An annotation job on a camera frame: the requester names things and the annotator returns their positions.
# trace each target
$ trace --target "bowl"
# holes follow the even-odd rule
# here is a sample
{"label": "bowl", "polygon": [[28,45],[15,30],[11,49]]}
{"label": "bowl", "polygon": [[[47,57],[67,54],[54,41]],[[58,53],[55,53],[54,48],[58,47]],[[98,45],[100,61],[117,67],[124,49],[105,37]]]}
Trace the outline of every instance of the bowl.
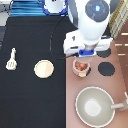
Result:
{"label": "bowl", "polygon": [[76,112],[79,118],[91,127],[105,127],[114,118],[112,97],[99,87],[87,87],[76,98]]}

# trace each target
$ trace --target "table surface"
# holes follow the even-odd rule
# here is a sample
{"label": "table surface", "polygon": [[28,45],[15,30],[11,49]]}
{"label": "table surface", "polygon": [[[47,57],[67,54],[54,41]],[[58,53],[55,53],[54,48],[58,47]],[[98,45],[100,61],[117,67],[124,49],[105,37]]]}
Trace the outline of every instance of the table surface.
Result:
{"label": "table surface", "polygon": [[[125,99],[126,91],[123,75],[117,56],[114,41],[111,43],[112,53],[107,58],[96,56],[91,64],[91,72],[85,78],[80,78],[72,72],[72,62],[74,58],[66,61],[66,128],[90,128],[84,124],[76,114],[75,100],[78,93],[88,87],[97,86],[106,90],[113,98],[115,103],[120,103]],[[114,65],[115,74],[110,77],[102,76],[98,71],[98,65],[107,61]],[[113,121],[105,128],[128,128],[128,110],[120,112],[116,110]]]}

